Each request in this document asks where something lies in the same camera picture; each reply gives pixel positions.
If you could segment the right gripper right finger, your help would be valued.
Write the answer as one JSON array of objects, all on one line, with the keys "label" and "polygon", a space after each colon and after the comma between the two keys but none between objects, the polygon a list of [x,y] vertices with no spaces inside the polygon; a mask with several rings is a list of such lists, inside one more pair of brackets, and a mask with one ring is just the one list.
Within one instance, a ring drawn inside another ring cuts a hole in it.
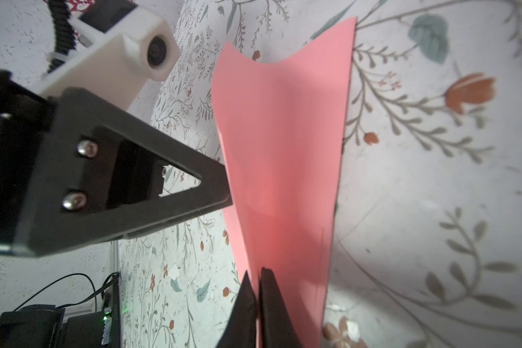
[{"label": "right gripper right finger", "polygon": [[268,268],[260,278],[261,343],[266,348],[301,348],[275,274]]}]

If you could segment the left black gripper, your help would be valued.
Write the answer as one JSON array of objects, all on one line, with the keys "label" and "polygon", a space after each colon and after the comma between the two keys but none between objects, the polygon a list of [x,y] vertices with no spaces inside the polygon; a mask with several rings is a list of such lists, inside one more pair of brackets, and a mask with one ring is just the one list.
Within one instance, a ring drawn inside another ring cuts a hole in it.
[{"label": "left black gripper", "polygon": [[0,70],[0,255],[145,236],[230,206],[225,167],[82,88]]}]

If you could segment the pink square paper sheet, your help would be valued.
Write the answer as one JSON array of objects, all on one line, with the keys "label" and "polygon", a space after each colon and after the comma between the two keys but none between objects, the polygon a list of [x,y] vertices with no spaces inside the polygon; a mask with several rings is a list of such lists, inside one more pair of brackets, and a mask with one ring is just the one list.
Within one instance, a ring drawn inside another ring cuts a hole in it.
[{"label": "pink square paper sheet", "polygon": [[355,26],[344,20],[274,63],[226,44],[213,75],[238,274],[257,286],[263,268],[274,272],[305,347],[321,341]]}]

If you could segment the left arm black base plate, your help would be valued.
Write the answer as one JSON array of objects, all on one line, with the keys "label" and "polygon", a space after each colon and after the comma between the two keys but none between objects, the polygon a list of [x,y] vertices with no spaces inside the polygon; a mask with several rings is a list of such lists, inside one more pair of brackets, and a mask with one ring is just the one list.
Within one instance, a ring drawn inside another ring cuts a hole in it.
[{"label": "left arm black base plate", "polygon": [[122,347],[122,329],[121,329],[121,307],[120,307],[120,279],[117,278],[110,286],[107,292],[107,298],[109,300],[107,307],[110,308],[110,341],[106,345],[108,348],[120,348]]}]

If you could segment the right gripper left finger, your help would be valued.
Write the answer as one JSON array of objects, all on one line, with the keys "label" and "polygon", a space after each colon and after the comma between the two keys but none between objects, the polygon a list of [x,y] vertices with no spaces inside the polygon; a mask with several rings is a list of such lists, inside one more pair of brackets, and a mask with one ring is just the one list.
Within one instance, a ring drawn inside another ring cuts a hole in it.
[{"label": "right gripper left finger", "polygon": [[217,348],[256,348],[258,305],[248,272],[244,274],[226,329]]}]

